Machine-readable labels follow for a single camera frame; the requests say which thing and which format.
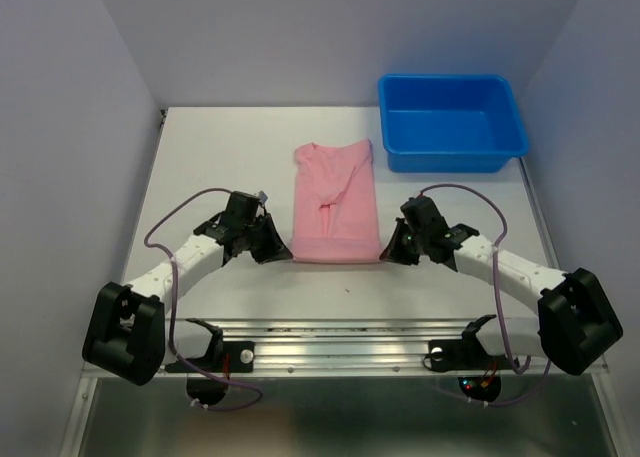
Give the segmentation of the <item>pink t-shirt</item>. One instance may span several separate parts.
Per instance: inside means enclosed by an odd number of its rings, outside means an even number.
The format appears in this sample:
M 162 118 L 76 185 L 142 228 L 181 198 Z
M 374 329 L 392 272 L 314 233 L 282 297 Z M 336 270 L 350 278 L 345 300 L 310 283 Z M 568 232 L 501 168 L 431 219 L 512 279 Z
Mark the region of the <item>pink t-shirt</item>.
M 364 139 L 343 147 L 308 143 L 295 150 L 294 158 L 294 259 L 377 263 L 382 246 L 371 142 Z

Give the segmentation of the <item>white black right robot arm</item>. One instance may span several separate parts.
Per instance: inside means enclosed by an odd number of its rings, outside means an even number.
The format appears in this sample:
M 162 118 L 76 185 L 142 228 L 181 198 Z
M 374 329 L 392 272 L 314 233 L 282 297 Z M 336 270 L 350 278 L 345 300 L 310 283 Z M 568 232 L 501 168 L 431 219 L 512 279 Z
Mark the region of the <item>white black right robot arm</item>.
M 480 369 L 492 359 L 507 368 L 515 357 L 531 357 L 577 376 L 622 338 L 622 325 L 592 272 L 564 272 L 501 250 L 468 225 L 449 225 L 426 196 L 409 199 L 400 211 L 382 261 L 410 266 L 426 257 L 487 283 L 495 295 L 512 297 L 534 315 L 511 329 L 501 311 L 477 318 L 460 337 L 430 344 L 429 369 Z

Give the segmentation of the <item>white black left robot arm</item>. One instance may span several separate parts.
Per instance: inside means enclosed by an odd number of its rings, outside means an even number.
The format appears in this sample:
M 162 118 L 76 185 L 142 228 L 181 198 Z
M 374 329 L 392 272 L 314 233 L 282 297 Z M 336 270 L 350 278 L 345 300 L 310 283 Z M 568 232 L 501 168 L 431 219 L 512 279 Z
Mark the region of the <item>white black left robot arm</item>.
M 226 194 L 226 207 L 198 225 L 178 250 L 144 238 L 146 247 L 164 253 L 164 261 L 125 284 L 109 282 L 99 290 L 82 348 L 85 362 L 136 385 L 149 382 L 165 363 L 180 362 L 192 372 L 225 368 L 223 333 L 204 321 L 193 323 L 208 337 L 192 341 L 188 357 L 179 351 L 178 301 L 244 252 L 258 264 L 292 257 L 264 193 Z

